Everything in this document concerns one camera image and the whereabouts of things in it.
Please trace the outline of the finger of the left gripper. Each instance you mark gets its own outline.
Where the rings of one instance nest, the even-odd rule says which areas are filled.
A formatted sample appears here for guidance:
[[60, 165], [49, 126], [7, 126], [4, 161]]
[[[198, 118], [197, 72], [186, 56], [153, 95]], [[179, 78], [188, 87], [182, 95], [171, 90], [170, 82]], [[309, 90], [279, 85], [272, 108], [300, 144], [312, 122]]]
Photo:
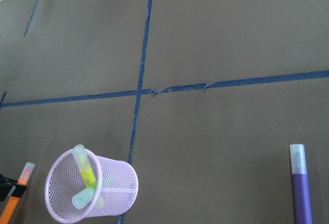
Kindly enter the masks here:
[[18, 183], [17, 180], [4, 177], [1, 174], [1, 201], [5, 201], [8, 197], [21, 198], [26, 189], [26, 185]]

